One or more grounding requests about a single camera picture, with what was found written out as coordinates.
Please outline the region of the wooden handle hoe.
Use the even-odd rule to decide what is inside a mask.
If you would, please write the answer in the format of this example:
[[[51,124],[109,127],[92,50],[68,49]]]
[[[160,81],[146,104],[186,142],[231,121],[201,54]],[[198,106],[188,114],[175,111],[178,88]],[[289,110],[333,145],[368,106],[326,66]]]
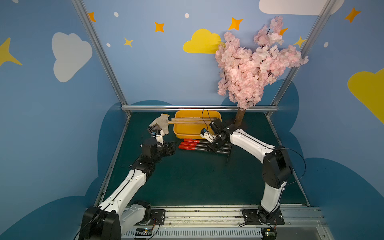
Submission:
[[[208,122],[208,121],[213,121],[218,118],[171,118],[171,122]]]
[[[203,125],[208,124],[204,121],[168,121],[168,124],[188,124],[188,125]]]

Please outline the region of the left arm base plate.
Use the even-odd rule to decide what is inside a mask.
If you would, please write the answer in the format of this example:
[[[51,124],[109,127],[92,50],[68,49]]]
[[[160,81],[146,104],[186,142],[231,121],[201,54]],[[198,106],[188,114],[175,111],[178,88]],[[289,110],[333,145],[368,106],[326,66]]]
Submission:
[[[136,226],[163,226],[165,224],[166,210],[151,210],[145,212],[143,220],[136,223]]]

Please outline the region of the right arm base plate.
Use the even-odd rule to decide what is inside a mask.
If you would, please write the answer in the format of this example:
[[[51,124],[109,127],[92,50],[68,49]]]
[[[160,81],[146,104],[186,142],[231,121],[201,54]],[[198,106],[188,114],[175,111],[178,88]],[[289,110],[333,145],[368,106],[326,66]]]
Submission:
[[[268,213],[263,208],[261,208],[260,210],[243,209],[242,215],[244,218],[243,225],[278,226],[285,224],[283,214],[279,207],[271,213]]]

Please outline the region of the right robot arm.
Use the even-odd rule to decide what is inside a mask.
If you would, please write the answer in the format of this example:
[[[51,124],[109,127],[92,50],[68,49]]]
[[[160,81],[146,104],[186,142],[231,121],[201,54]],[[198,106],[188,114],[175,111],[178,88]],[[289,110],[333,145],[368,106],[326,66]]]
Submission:
[[[290,148],[275,147],[264,143],[234,124],[225,126],[219,119],[213,120],[209,127],[213,133],[203,128],[200,135],[209,142],[208,149],[210,151],[217,153],[224,145],[232,144],[250,153],[262,163],[265,190],[259,205],[259,215],[265,218],[276,215],[280,210],[282,193],[288,179],[294,173],[288,151],[298,154],[299,157],[302,155]]]

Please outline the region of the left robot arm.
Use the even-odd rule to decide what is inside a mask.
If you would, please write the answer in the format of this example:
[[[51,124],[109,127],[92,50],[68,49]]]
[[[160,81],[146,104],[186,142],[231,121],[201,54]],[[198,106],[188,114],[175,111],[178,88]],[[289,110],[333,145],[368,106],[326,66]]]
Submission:
[[[145,139],[142,153],[135,160],[127,177],[117,189],[97,207],[88,208],[75,240],[120,240],[122,234],[134,225],[151,221],[151,204],[140,202],[127,205],[147,182],[162,158],[175,154],[177,143]]]

